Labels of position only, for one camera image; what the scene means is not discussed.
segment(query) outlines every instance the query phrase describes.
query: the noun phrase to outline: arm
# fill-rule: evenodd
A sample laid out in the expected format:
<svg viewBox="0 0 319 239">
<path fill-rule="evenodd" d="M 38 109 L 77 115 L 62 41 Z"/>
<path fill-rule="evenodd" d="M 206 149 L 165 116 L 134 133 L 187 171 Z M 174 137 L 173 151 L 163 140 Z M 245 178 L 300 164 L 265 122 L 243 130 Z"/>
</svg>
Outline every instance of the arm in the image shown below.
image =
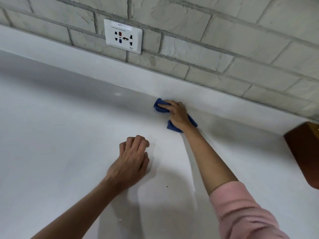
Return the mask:
<svg viewBox="0 0 319 239">
<path fill-rule="evenodd" d="M 82 238 L 114 197 L 145 176 L 150 161 L 145 152 L 148 146 L 142 136 L 127 138 L 120 144 L 120 156 L 100 184 L 32 239 Z"/>
<path fill-rule="evenodd" d="M 227 239 L 279 239 L 288 236 L 279 230 L 274 216 L 260 207 L 237 180 L 215 150 L 189 121 L 185 106 L 175 101 L 160 105 L 170 111 L 174 126 L 190 144 L 210 202 L 220 221 L 220 234 Z"/>
</svg>

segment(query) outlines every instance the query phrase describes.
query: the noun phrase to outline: pink sweater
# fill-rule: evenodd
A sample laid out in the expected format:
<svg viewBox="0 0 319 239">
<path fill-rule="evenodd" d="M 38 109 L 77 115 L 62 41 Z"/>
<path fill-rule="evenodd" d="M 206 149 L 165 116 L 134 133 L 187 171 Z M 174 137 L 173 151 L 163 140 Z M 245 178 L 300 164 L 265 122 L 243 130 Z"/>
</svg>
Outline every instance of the pink sweater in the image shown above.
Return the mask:
<svg viewBox="0 0 319 239">
<path fill-rule="evenodd" d="M 275 217 L 262 209 L 239 181 L 218 187 L 209 200 L 218 215 L 222 239 L 289 239 Z"/>
</svg>

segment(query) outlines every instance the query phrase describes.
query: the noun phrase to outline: blue cloth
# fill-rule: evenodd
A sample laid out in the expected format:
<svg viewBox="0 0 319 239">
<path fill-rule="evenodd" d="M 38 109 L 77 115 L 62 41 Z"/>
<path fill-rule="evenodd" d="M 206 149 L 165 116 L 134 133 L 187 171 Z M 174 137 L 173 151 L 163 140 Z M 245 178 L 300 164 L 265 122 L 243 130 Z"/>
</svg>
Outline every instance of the blue cloth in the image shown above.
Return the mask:
<svg viewBox="0 0 319 239">
<path fill-rule="evenodd" d="M 169 104 L 169 103 L 163 101 L 161 98 L 158 98 L 158 99 L 156 100 L 155 104 L 154 104 L 154 108 L 155 108 L 156 111 L 162 112 L 162 113 L 167 113 L 167 112 L 169 112 L 168 109 L 159 107 L 158 104 L 161 104 L 161 105 L 171 105 L 171 104 Z M 197 127 L 197 126 L 198 126 L 197 123 L 196 123 L 189 115 L 188 115 L 188 119 L 189 119 L 189 121 L 194 125 L 194 127 Z M 171 122 L 171 120 L 169 120 L 169 121 L 167 122 L 167 129 L 170 129 L 170 130 L 175 131 L 175 132 L 183 132 L 181 129 L 178 129 L 177 127 L 175 127 L 175 126 L 173 125 L 173 123 Z"/>
</svg>

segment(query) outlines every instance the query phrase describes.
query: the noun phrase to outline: person's right arm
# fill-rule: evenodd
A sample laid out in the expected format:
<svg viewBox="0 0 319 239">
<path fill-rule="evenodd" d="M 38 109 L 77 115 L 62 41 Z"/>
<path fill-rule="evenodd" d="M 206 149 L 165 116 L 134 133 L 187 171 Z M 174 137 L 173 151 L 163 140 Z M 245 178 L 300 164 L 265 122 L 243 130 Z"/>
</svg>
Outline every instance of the person's right arm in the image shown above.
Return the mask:
<svg viewBox="0 0 319 239">
<path fill-rule="evenodd" d="M 188 119 L 181 102 L 159 105 L 170 111 L 170 120 L 181 129 L 190 144 L 210 202 L 220 221 L 223 239 L 279 239 L 288 236 L 279 229 L 275 217 L 256 203 L 245 185 Z"/>
</svg>

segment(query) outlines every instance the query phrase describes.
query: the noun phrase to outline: electrical outlet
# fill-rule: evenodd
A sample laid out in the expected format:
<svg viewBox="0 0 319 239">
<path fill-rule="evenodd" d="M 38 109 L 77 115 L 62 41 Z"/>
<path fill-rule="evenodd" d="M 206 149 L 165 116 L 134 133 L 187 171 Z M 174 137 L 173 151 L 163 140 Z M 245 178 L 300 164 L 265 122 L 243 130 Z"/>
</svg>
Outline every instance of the electrical outlet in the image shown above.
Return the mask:
<svg viewBox="0 0 319 239">
<path fill-rule="evenodd" d="M 141 53 L 143 30 L 104 19 L 106 44 L 128 50 L 134 53 Z"/>
</svg>

